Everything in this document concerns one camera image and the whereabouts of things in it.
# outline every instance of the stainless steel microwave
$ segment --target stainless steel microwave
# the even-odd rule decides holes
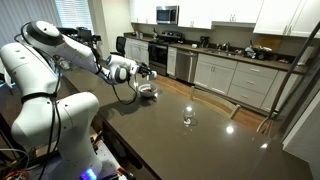
[[[157,6],[158,24],[178,24],[179,6]]]

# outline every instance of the stovetop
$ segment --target stovetop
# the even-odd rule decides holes
[[[183,43],[183,34],[175,31],[163,31],[158,39],[151,41],[155,44],[169,45],[174,43]]]

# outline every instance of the dark countertop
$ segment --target dark countertop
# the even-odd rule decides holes
[[[151,38],[151,37],[143,37],[143,39],[139,39],[139,38],[136,38],[135,36],[131,36],[131,35],[126,35],[125,37],[130,38],[130,39],[145,41],[145,42],[153,41],[153,38]],[[169,47],[174,47],[174,48],[183,49],[183,50],[189,50],[189,51],[193,51],[193,52],[197,52],[197,53],[221,57],[221,58],[230,59],[230,60],[234,60],[234,61],[238,61],[238,62],[244,62],[244,63],[254,64],[254,65],[258,65],[258,66],[268,67],[268,68],[272,68],[272,69],[276,69],[276,70],[280,70],[280,71],[287,71],[291,66],[291,64],[280,63],[278,61],[261,61],[261,60],[250,59],[250,58],[246,58],[246,57],[238,56],[238,55],[236,55],[236,56],[219,55],[216,53],[206,52],[210,48],[192,48],[191,44],[178,44],[177,43],[177,44],[170,44]],[[306,66],[297,66],[293,72],[296,74],[305,74],[307,69],[308,68]]]
[[[64,75],[80,92],[97,96],[105,124],[159,179],[312,179],[308,163],[283,151],[282,144],[205,106],[191,104],[196,121],[186,127],[182,110],[188,98],[160,85],[157,98],[122,105],[94,74],[75,68]],[[137,80],[147,82],[140,75]],[[132,99],[126,83],[115,88],[120,99]]]

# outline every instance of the backsplash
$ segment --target backsplash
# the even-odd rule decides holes
[[[152,34],[153,28],[158,33],[164,30],[178,31],[184,34],[186,40],[199,42],[200,36],[209,36],[210,44],[223,44],[230,42],[233,47],[246,48],[250,46],[250,40],[253,44],[258,41],[260,34],[254,34],[251,27],[233,27],[233,26],[213,26],[212,29],[196,29],[184,28],[176,25],[149,25],[149,24],[132,24],[134,30],[139,32]],[[300,49],[307,38],[302,37],[280,37],[281,43],[278,50],[273,50],[273,53],[285,54],[290,56],[298,55]],[[320,39],[314,39],[312,42],[315,47],[312,57],[320,47]]]

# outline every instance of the clear glass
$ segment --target clear glass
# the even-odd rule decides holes
[[[184,124],[191,124],[192,120],[194,118],[195,112],[194,109],[191,106],[187,106],[184,110],[183,110],[183,119],[184,119]]]

